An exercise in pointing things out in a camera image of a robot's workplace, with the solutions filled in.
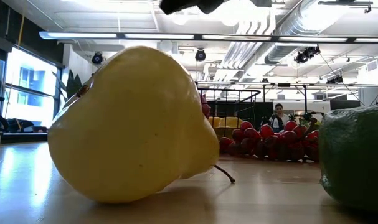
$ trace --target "giant yellow pear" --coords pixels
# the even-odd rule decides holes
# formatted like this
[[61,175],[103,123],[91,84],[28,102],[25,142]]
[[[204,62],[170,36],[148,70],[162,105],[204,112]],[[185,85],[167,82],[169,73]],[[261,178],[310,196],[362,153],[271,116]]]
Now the giant yellow pear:
[[149,47],[118,52],[49,129],[50,156],[78,192],[128,203],[216,164],[219,143],[196,85],[172,57]]

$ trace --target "ceiling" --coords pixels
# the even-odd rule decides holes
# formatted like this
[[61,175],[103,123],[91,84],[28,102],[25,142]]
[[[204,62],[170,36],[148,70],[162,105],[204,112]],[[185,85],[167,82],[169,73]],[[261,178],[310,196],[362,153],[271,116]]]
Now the ceiling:
[[[196,8],[184,11],[182,14],[167,16],[158,7],[159,1],[149,0],[3,0],[13,9],[23,13],[26,17],[43,29],[48,31],[65,32],[168,32],[168,33],[213,33],[234,34],[240,32],[240,26],[245,21],[262,21],[268,17],[268,25],[272,27],[272,17],[278,22],[298,0],[276,0],[272,2],[274,16],[269,9],[255,7],[249,0],[231,0],[240,4],[231,4],[224,10],[211,15],[204,15]],[[364,13],[367,7],[350,7],[342,12],[341,16],[327,26],[319,35],[375,35],[378,36],[378,0],[373,0],[372,11]],[[310,24],[318,24],[319,20],[330,16],[322,14]],[[229,42],[175,42],[177,59],[188,70],[203,72],[207,63],[221,63],[233,43]],[[115,52],[112,49],[120,49],[121,45],[148,45],[160,48],[159,41],[132,41],[132,40],[80,40],[79,45],[74,45],[74,50],[86,59],[90,59],[94,49],[102,50],[105,57],[110,57]],[[196,49],[203,48],[207,54],[205,62],[196,62],[194,59]],[[286,56],[280,63],[282,66],[266,68],[261,75],[252,82],[267,77],[270,82],[308,82],[314,83],[331,70],[342,70],[346,82],[356,82],[359,68],[367,62],[378,58],[378,45],[343,45],[321,44],[321,56],[312,58],[309,62],[299,67],[293,63],[293,55]],[[236,77],[237,71],[225,75]],[[199,75],[207,78],[213,74]]]

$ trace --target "wooden table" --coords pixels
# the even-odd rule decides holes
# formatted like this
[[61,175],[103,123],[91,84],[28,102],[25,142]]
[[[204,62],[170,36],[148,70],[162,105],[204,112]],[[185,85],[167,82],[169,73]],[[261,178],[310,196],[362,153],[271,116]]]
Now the wooden table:
[[179,180],[129,205],[100,205],[59,176],[47,144],[0,147],[0,224],[23,223],[365,223],[319,185],[316,164],[221,158],[221,172]]

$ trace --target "pear stem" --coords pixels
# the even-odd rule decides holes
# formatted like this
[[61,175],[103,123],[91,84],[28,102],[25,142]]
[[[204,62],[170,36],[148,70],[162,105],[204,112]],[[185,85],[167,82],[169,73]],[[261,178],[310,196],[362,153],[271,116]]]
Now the pear stem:
[[226,170],[220,168],[218,165],[214,165],[214,167],[224,173],[229,178],[230,183],[234,184],[236,182],[236,180],[228,172],[226,172]]

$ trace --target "woman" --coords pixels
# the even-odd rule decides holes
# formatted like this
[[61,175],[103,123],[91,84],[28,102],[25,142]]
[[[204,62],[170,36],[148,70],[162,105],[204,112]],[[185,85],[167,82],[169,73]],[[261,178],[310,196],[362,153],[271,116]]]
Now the woman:
[[283,105],[276,104],[275,114],[269,119],[275,133],[279,133],[284,129],[284,125],[290,120],[290,117],[283,112]]

